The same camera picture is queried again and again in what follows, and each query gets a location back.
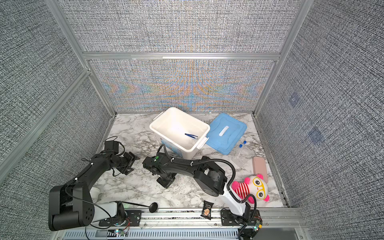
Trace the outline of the white plastic storage bin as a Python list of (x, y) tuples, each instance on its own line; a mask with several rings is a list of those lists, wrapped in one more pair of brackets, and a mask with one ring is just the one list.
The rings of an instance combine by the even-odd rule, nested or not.
[[(150, 129), (160, 138), (162, 144), (183, 159), (191, 160), (208, 141), (210, 126), (205, 122), (175, 108), (168, 108), (157, 115)], [(196, 135), (192, 139), (185, 135)]]

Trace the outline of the blue plastic tweezers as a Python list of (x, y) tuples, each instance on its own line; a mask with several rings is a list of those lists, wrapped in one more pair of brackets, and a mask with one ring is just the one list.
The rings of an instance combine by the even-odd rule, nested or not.
[(198, 138), (199, 138), (198, 136), (196, 136), (196, 135), (192, 135), (192, 134), (187, 134), (187, 133), (185, 133), (185, 135), (186, 135), (187, 137), (192, 138), (192, 139), (198, 139)]

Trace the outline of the blue plastic bin lid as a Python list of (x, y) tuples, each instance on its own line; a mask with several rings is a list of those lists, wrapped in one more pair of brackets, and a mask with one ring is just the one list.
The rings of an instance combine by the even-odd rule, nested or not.
[(206, 144), (222, 155), (228, 155), (242, 138), (246, 129), (245, 123), (221, 113), (210, 123)]

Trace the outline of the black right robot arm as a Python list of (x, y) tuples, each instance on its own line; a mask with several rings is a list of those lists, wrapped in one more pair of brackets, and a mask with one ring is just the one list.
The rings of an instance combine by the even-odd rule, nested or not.
[(155, 156), (144, 159), (143, 167), (157, 175), (157, 182), (165, 189), (175, 181), (176, 175), (183, 175), (193, 178), (206, 194), (221, 199), (226, 204), (220, 212), (222, 226), (239, 227), (238, 239), (254, 240), (262, 228), (258, 195), (240, 193), (241, 184), (235, 182), (236, 169), (229, 161), (207, 156), (200, 160), (172, 158), (162, 144)]

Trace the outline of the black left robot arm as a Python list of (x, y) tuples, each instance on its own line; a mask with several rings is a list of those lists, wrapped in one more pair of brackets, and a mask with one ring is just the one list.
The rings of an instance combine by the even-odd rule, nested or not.
[(108, 219), (110, 226), (124, 223), (127, 215), (122, 202), (103, 207), (91, 197), (92, 187), (105, 172), (116, 169), (128, 175), (133, 171), (133, 163), (140, 158), (132, 152), (120, 153), (122, 145), (115, 140), (105, 141), (104, 150), (94, 155), (87, 167), (64, 185), (50, 190), (48, 225), (51, 231), (86, 227), (103, 219)]

